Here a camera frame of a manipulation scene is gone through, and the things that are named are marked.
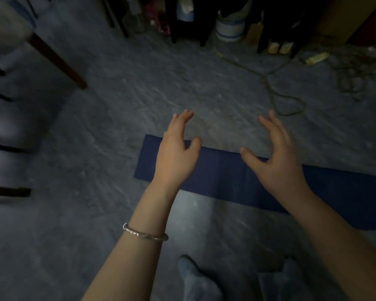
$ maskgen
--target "beige shoe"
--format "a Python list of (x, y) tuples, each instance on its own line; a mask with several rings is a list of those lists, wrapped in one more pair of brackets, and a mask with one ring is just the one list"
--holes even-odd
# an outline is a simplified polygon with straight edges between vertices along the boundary
[(279, 52), (280, 44), (278, 42), (271, 42), (267, 51), (271, 55), (276, 55)]
[(284, 42), (280, 48), (279, 53), (282, 55), (287, 55), (289, 52), (291, 52), (293, 45), (294, 45), (293, 42)]

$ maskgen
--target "blue mat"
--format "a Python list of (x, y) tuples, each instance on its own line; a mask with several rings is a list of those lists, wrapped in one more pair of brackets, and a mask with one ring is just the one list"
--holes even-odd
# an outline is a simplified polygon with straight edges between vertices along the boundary
[[(160, 137), (145, 136), (134, 177), (152, 181), (160, 142)], [(348, 223), (362, 230), (376, 229), (376, 176), (307, 165), (303, 169), (312, 191)], [(196, 168), (181, 189), (287, 213), (238, 153), (202, 147)]]

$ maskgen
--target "person's right hand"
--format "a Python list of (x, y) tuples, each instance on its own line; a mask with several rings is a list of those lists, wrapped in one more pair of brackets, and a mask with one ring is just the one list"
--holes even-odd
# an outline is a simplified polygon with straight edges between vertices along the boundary
[(311, 191), (283, 124), (272, 110), (269, 111), (269, 118), (259, 116), (261, 124), (270, 131), (273, 143), (271, 159), (261, 162), (247, 148), (240, 148), (240, 152), (244, 162), (256, 173), (266, 190), (279, 202), (284, 202), (287, 198)]

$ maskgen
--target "gray marble floor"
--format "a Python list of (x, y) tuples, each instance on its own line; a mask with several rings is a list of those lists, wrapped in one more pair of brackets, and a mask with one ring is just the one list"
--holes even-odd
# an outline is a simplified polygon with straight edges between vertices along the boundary
[[(125, 39), (108, 28), (94, 0), (32, 1), (36, 32), (89, 87), (79, 90), (27, 46), (0, 60), (8, 71), (0, 92), (17, 99), (0, 101), (0, 143), (34, 152), (0, 152), (0, 184), (34, 190), (29, 199), (0, 202), (0, 300), (79, 300), (147, 186), (133, 178), (145, 134), (161, 136), (172, 114), (188, 108), (195, 117), (187, 138), (270, 156), (256, 120), (271, 108), (261, 79), (224, 62), (214, 47), (263, 73), (287, 59), (214, 38), (204, 48), (173, 45), (155, 32)], [(283, 119), (303, 163), (376, 175), (376, 83), (355, 102), (337, 92), (328, 65), (298, 60), (270, 81), (308, 104)], [(181, 254), (216, 277), (227, 300), (256, 299), (257, 271), (278, 270), (286, 256), (300, 263), (316, 300), (345, 299), (290, 216), (181, 191), (167, 233), (154, 301), (182, 299)], [(376, 231), (365, 236), (376, 246)]]

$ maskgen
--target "silver bangle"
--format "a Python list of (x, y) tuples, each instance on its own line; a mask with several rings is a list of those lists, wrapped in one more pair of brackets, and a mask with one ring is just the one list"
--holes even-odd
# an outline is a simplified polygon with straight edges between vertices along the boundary
[(156, 236), (153, 236), (151, 234), (146, 234), (146, 233), (143, 233), (143, 232), (135, 231), (135, 230), (131, 229), (130, 227), (128, 227), (128, 223), (124, 224), (123, 229), (125, 231), (128, 231), (129, 233), (132, 233), (135, 236), (138, 236), (138, 237), (143, 238), (143, 239), (151, 240), (151, 241), (165, 242), (165, 241), (168, 240), (167, 234), (164, 234), (164, 236), (162, 236), (162, 237), (156, 237)]

